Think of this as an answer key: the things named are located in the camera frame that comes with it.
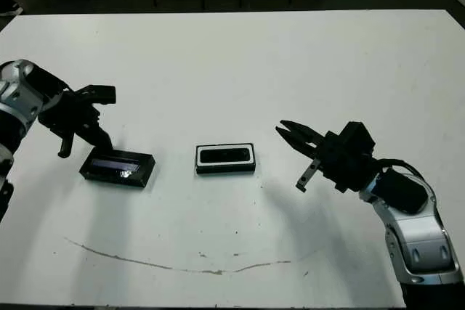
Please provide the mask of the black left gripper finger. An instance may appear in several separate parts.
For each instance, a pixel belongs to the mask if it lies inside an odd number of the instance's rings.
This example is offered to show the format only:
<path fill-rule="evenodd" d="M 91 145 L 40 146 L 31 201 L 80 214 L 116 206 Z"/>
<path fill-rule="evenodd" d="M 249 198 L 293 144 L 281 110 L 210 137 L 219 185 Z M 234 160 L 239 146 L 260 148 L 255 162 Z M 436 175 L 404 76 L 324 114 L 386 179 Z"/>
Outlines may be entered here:
<path fill-rule="evenodd" d="M 113 149 L 113 144 L 111 142 L 110 136 L 106 131 L 104 131 L 99 124 L 93 124 L 90 128 L 90 143 L 96 148 L 103 150 Z"/>
<path fill-rule="evenodd" d="M 108 148 L 108 134 L 101 128 L 81 129 L 78 136 L 99 149 Z"/>

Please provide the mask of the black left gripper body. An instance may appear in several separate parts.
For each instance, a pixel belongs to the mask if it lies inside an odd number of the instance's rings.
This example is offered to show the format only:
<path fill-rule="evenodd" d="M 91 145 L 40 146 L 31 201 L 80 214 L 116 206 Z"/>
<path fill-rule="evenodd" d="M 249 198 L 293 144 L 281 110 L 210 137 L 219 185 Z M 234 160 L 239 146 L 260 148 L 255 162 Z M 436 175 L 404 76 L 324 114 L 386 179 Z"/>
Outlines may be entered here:
<path fill-rule="evenodd" d="M 59 102 L 39 114 L 39 123 L 61 138 L 60 158 L 71 154 L 74 136 L 81 129 L 99 124 L 100 112 L 91 102 L 84 101 L 78 94 L 65 91 Z"/>

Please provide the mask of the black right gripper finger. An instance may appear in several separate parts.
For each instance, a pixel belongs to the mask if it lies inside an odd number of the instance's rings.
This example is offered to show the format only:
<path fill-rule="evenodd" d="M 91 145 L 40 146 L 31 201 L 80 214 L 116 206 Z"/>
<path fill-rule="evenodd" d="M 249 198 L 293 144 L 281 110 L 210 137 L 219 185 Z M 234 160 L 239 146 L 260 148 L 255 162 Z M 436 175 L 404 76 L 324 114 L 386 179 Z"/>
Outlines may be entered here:
<path fill-rule="evenodd" d="M 308 126 L 297 123 L 295 121 L 282 120 L 281 124 L 285 126 L 288 133 L 295 139 L 302 143 L 319 145 L 324 136 L 314 131 Z"/>
<path fill-rule="evenodd" d="M 286 129 L 281 127 L 275 127 L 275 130 L 283 137 L 283 139 L 297 152 L 307 156 L 308 158 L 315 157 L 316 146 L 312 144 L 302 143 L 299 140 L 295 140 Z"/>

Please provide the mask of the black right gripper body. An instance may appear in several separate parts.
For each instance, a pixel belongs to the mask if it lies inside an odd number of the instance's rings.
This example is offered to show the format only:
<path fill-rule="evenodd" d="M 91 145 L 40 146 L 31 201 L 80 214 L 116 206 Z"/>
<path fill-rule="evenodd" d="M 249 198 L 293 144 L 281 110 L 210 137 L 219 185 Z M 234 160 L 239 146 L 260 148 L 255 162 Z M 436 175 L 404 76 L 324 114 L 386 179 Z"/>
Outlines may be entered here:
<path fill-rule="evenodd" d="M 306 185 L 316 171 L 335 183 L 340 192 L 365 188 L 377 172 L 373 157 L 375 142 L 366 130 L 329 131 L 316 147 L 315 157 L 301 175 L 296 188 L 306 191 Z"/>

